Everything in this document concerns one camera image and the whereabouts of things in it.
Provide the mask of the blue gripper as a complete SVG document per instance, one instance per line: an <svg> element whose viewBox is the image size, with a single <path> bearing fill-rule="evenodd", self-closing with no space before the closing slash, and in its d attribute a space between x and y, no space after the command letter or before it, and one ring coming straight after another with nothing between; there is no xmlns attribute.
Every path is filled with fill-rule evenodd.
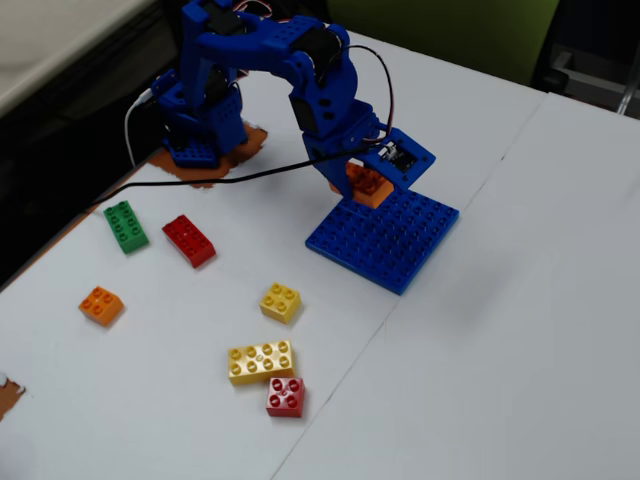
<svg viewBox="0 0 640 480"><path fill-rule="evenodd" d="M379 172L374 161L388 134L373 107L355 100L340 119L331 110L314 110L311 102L298 100L298 125L308 162L335 187L346 200L353 198L353 187L347 174L347 163L357 159Z"/></svg>

